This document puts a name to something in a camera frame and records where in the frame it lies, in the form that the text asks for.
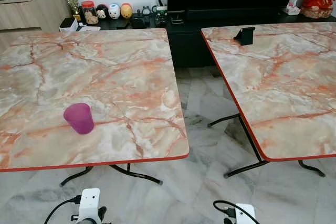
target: table base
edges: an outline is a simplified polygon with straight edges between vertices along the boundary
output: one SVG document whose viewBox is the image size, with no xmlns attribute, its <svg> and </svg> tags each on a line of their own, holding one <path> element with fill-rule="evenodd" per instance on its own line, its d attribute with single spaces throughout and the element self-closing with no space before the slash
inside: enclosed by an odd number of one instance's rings
<svg viewBox="0 0 336 224">
<path fill-rule="evenodd" d="M 159 179 L 156 179 L 154 177 L 151 177 L 151 176 L 148 176 L 148 175 L 145 175 L 145 174 L 140 174 L 140 173 L 134 173 L 134 172 L 131 172 L 130 169 L 131 169 L 131 164 L 127 164 L 127 170 L 117 166 L 117 165 L 109 165 L 110 167 L 112 167 L 113 169 L 116 169 L 117 171 L 121 172 L 121 173 L 124 173 L 126 175 L 129 175 L 129 176 L 132 176 L 132 177 L 137 177 L 137 178 L 144 178 L 144 179 L 148 179 L 150 181 L 153 181 L 159 185 L 162 185 L 163 184 L 163 181 L 162 180 L 159 180 Z M 77 174 L 74 174 L 74 175 L 71 175 L 70 177 L 66 178 L 65 180 L 63 180 L 59 186 L 62 187 L 64 186 L 66 183 L 68 183 L 70 180 L 72 179 L 75 179 L 75 178 L 78 178 L 80 176 L 83 176 L 85 175 L 86 173 L 90 172 L 91 170 L 93 169 L 93 166 L 87 166 L 85 168 L 84 171 L 82 172 L 79 172 Z"/>
<path fill-rule="evenodd" d="M 242 117 L 241 117 L 240 114 L 230 115 L 230 116 L 226 116 L 226 117 L 224 117 L 224 118 L 218 119 L 218 120 L 216 120 L 216 121 L 214 121 L 214 122 L 212 122 L 212 123 L 209 123 L 209 124 L 208 124 L 208 127 L 211 127 L 211 126 L 213 126 L 213 125 L 215 125 L 215 124 L 217 124 L 217 123 L 220 123 L 220 122 L 222 122 L 222 121 L 226 121 L 226 120 L 229 120 L 229 119 L 233 119 L 233 118 L 239 118 L 240 124 L 241 124 L 241 126 L 243 127 L 244 132 L 245 132 L 245 134 L 246 134 L 246 136 L 247 136 L 247 138 L 248 138 L 248 140 L 249 140 L 249 142 L 250 142 L 250 145 L 252 146 L 252 149 L 253 149 L 253 151 L 254 151 L 254 153 L 255 153 L 255 155 L 256 155 L 256 157 L 257 157 L 257 159 L 258 159 L 259 162 L 256 163 L 256 164 L 252 164 L 252 165 L 244 166 L 244 167 L 242 167 L 242 168 L 233 170 L 232 172 L 226 173 L 226 174 L 224 174 L 224 178 L 229 178 L 229 177 L 231 177 L 231 176 L 233 176 L 233 175 L 236 175 L 236 174 L 238 174 L 238 173 L 242 173 L 242 172 L 245 172 L 245 171 L 247 171 L 247 170 L 251 170 L 251 169 L 254 169 L 254 168 L 257 168 L 257 167 L 260 167 L 260 166 L 263 166 L 263 165 L 266 165 L 266 164 L 270 163 L 270 161 L 263 160 L 263 159 L 260 157 L 260 155 L 259 155 L 259 153 L 258 153 L 258 149 L 257 149 L 257 147 L 255 146 L 255 144 L 254 144 L 254 142 L 253 142 L 253 140 L 252 140 L 252 138 L 251 138 L 251 136 L 250 136 L 250 134 L 249 134 L 249 132 L 248 132 L 248 130 L 247 130 L 247 127 L 245 126 L 245 123 L 244 123 L 244 121 L 243 121 L 243 119 L 242 119 Z M 299 161 L 299 165 L 300 165 L 301 167 L 303 167 L 304 169 L 313 170 L 313 171 L 316 172 L 320 177 L 325 177 L 325 173 L 323 173 L 321 170 L 319 170 L 319 169 L 317 169 L 317 168 L 315 168 L 315 167 L 309 166 L 309 165 L 305 165 L 305 164 L 303 163 L 303 160 L 298 160 L 298 161 Z"/>
</svg>

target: table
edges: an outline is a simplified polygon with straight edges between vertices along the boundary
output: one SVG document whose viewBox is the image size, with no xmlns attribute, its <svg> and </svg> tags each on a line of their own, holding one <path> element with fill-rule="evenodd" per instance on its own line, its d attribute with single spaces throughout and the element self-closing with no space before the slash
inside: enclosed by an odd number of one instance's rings
<svg viewBox="0 0 336 224">
<path fill-rule="evenodd" d="M 336 156 L 336 23 L 255 27 L 248 46 L 242 26 L 202 29 L 259 159 L 226 177 L 289 160 L 324 176 L 302 160 Z"/>
<path fill-rule="evenodd" d="M 186 158 L 178 94 L 165 29 L 20 37 L 0 56 L 0 172 Z M 87 135 L 63 118 L 77 102 Z"/>
</svg>

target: small box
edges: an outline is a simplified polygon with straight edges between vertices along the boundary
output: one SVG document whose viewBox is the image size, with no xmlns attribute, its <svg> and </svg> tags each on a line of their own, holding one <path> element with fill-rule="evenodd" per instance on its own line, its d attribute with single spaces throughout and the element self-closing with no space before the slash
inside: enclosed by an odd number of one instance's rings
<svg viewBox="0 0 336 224">
<path fill-rule="evenodd" d="M 59 26 L 59 31 L 76 31 L 78 28 L 78 22 L 75 18 L 65 18 L 62 24 Z"/>
</svg>

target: purple cup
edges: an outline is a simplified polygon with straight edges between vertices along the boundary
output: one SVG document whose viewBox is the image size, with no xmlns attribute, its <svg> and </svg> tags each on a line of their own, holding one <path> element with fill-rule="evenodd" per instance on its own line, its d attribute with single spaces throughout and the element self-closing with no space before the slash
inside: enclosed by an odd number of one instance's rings
<svg viewBox="0 0 336 224">
<path fill-rule="evenodd" d="M 63 117 L 79 134 L 88 134 L 93 129 L 90 106 L 86 103 L 75 103 L 67 107 Z"/>
</svg>

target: jar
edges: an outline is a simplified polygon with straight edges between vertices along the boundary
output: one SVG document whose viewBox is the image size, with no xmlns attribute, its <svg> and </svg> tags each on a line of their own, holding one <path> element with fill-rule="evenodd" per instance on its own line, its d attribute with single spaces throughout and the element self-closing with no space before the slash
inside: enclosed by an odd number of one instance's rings
<svg viewBox="0 0 336 224">
<path fill-rule="evenodd" d="M 82 2 L 82 9 L 86 23 L 88 23 L 89 25 L 94 25 L 98 23 L 98 15 L 93 1 Z"/>
</svg>

